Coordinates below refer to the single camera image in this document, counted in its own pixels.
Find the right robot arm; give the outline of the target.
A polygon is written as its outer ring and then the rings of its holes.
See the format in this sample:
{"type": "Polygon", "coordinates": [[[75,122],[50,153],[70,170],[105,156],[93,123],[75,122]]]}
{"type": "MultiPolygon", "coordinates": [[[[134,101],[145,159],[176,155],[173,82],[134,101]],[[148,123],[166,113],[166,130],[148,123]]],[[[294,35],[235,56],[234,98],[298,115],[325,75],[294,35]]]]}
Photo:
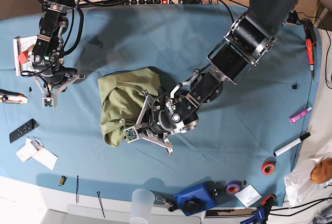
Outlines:
{"type": "Polygon", "coordinates": [[[36,43],[29,48],[27,62],[23,65],[20,75],[34,79],[43,94],[43,107],[55,108],[58,94],[76,81],[85,79],[77,69],[64,67],[63,60],[78,46],[84,15],[77,0],[44,0],[44,2],[48,3],[49,7],[40,19],[36,43]],[[62,35],[69,26],[67,18],[69,9],[78,11],[79,29],[73,46],[66,50],[62,35]]]}

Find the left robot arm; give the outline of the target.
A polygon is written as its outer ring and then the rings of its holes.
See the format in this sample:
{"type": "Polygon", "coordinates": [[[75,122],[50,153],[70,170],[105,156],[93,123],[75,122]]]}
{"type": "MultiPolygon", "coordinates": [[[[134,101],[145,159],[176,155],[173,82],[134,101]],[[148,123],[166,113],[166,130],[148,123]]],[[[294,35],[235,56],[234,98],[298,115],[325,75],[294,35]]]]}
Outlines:
{"type": "Polygon", "coordinates": [[[229,32],[207,54],[208,64],[203,69],[194,70],[170,93],[152,96],[143,92],[143,107],[136,123],[124,129],[125,140],[132,143],[143,139],[172,154],[169,135],[193,130],[199,122],[199,107],[220,96],[223,82],[234,82],[248,64],[258,64],[298,1],[250,0],[247,11],[233,20],[229,32]]]}

